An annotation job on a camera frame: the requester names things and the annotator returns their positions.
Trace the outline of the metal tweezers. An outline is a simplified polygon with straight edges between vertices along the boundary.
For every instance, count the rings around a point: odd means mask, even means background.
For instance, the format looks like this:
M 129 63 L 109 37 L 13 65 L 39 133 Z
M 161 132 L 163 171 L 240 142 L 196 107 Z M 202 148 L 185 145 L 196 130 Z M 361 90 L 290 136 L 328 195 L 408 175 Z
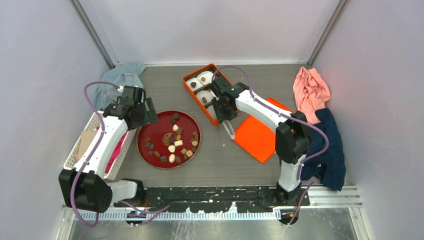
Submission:
M 235 130 L 234 130 L 231 122 L 229 120 L 223 120 L 222 125 L 223 125 L 224 129 L 226 130 L 229 138 L 231 140 L 234 140 L 236 138 L 236 133 L 235 133 Z

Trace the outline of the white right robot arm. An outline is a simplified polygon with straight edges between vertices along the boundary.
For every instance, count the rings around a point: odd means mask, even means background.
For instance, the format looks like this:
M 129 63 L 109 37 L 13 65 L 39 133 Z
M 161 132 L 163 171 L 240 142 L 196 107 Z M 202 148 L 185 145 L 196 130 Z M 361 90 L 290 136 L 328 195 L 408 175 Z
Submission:
M 310 130 L 302 125 L 303 113 L 291 114 L 269 103 L 249 87 L 238 82 L 229 83 L 223 76 L 211 81 L 210 89 L 215 95 L 212 105 L 216 119 L 223 124 L 231 139 L 236 133 L 230 123 L 239 112 L 247 113 L 274 133 L 274 150 L 280 161 L 280 176 L 276 194 L 283 205 L 291 205 L 301 188 L 301 161 L 305 159 L 312 144 Z

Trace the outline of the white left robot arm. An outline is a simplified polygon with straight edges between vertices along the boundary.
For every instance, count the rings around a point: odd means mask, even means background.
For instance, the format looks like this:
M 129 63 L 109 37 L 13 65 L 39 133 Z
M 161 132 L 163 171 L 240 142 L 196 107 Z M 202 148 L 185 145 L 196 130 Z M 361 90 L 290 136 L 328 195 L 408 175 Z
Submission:
M 80 160 L 58 176 L 64 203 L 75 211 L 104 213 L 120 201 L 127 200 L 138 207 L 146 200 L 142 181 L 122 179 L 107 183 L 106 168 L 124 134 L 156 123 L 158 116 L 143 88 L 117 85 L 114 88 L 121 95 L 102 113 L 95 112 L 100 126 L 93 141 Z

